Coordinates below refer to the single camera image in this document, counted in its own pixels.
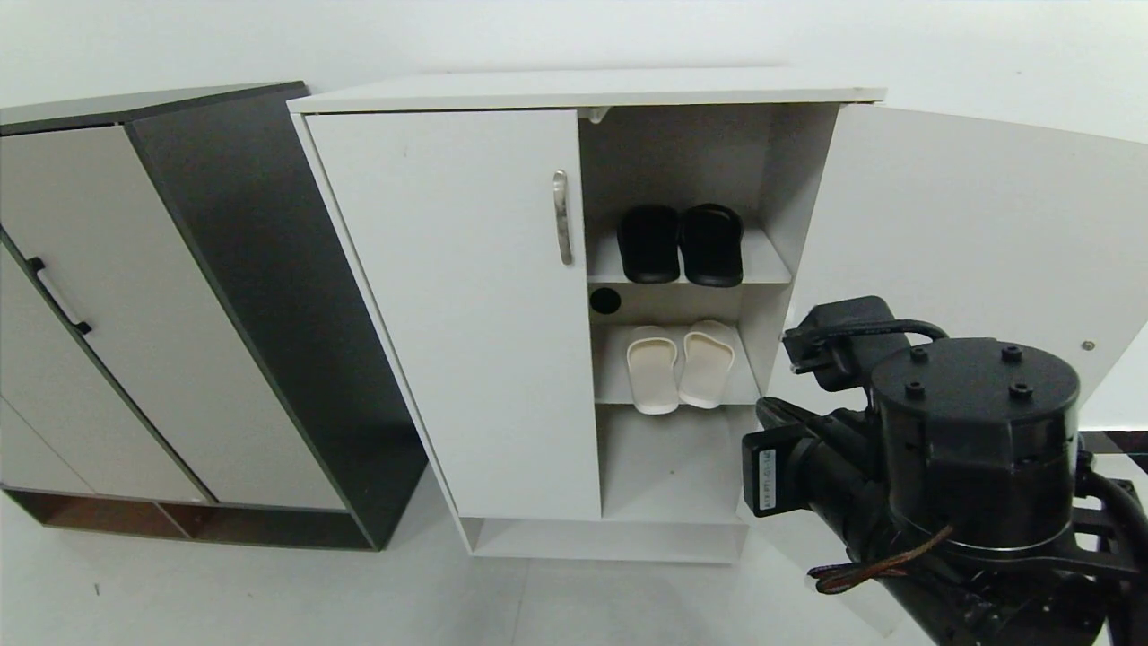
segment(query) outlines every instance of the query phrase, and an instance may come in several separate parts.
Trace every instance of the white slipper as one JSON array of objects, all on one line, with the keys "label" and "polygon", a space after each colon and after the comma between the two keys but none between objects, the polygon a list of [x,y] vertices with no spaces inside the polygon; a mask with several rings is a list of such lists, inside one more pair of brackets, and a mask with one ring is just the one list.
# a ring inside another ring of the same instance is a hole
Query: white slipper
[{"label": "white slipper", "polygon": [[677,395],[698,408],[718,408],[734,367],[737,333],[716,320],[698,320],[685,335],[685,369]]},{"label": "white slipper", "polygon": [[643,326],[630,334],[626,366],[630,373],[634,407],[638,413],[665,415],[677,410],[677,386],[674,383],[676,361],[677,344],[666,330]]}]

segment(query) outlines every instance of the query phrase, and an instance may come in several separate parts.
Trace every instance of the slipper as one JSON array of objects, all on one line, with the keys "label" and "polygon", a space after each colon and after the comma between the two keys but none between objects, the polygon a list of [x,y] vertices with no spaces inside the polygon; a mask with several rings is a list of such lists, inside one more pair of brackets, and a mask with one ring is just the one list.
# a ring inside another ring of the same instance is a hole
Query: slipper
[{"label": "slipper", "polygon": [[721,204],[699,204],[682,213],[685,277],[707,287],[742,283],[742,218]]},{"label": "slipper", "polygon": [[643,326],[630,334],[626,366],[630,373],[634,407],[638,413],[665,415],[677,410],[677,386],[674,383],[676,361],[677,344],[666,330]]},{"label": "slipper", "polygon": [[673,282],[677,264],[677,211],[665,205],[634,207],[618,225],[622,271],[634,282]]},{"label": "slipper", "polygon": [[685,335],[685,369],[677,395],[698,408],[718,408],[734,367],[735,333],[716,320],[698,320]]}]

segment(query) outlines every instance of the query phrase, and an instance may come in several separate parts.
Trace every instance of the cabinet top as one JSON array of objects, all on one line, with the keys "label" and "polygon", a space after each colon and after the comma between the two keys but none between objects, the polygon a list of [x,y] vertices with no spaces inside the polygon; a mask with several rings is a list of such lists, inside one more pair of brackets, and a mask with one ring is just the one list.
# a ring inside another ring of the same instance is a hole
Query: cabinet top
[{"label": "cabinet top", "polygon": [[870,102],[884,87],[807,69],[688,68],[403,76],[304,96],[293,112],[480,110],[701,103]]},{"label": "cabinet top", "polygon": [[297,93],[305,93],[307,86],[301,80],[247,83],[214,87],[179,87],[156,92],[135,92],[133,94],[113,94],[110,96],[16,106],[0,109],[0,135],[111,125],[173,110],[282,89],[296,89]]}]

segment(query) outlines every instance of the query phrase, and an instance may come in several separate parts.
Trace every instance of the white cabinet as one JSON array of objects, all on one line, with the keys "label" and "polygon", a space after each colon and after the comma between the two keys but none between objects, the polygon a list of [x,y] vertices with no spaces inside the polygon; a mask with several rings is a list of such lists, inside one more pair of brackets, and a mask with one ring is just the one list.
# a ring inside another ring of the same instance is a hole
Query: white cabinet
[{"label": "white cabinet", "polygon": [[598,519],[574,110],[308,125],[459,514]]},{"label": "white cabinet", "polygon": [[[1133,212],[1148,147],[866,104],[883,95],[801,70],[612,70],[290,103],[474,554],[736,561],[754,402],[855,404],[790,375],[781,351],[820,302],[878,294],[954,335],[1046,348],[1087,396],[1148,317]],[[738,211],[742,283],[628,282],[614,231],[651,202]],[[598,289],[619,306],[590,306]],[[638,414],[627,333],[680,338],[700,318],[739,336],[722,405]]]}]

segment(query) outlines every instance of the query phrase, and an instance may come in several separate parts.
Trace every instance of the cable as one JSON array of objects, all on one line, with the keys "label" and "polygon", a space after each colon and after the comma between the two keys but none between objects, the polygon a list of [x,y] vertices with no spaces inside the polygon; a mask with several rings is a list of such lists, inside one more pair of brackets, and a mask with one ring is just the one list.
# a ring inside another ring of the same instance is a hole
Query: cable
[{"label": "cable", "polygon": [[947,340],[948,335],[932,322],[926,320],[914,320],[912,318],[897,318],[893,320],[870,320],[864,322],[841,322],[840,326],[828,326],[825,328],[814,328],[809,332],[800,328],[792,330],[788,336],[797,337],[809,345],[824,345],[830,340],[841,337],[868,337],[872,335],[923,335],[932,341]]},{"label": "cable", "polygon": [[817,592],[822,594],[840,594],[871,578],[901,577],[908,575],[902,566],[915,561],[926,552],[937,547],[949,535],[953,534],[953,526],[945,526],[932,538],[921,545],[901,552],[892,557],[882,559],[872,563],[840,563],[836,566],[821,566],[808,571],[807,576],[817,579]]},{"label": "cable", "polygon": [[1134,544],[1133,553],[1141,563],[1148,563],[1148,519],[1131,493],[1120,485],[1088,468],[1084,473],[1081,493],[1101,499],[1114,513]]}]

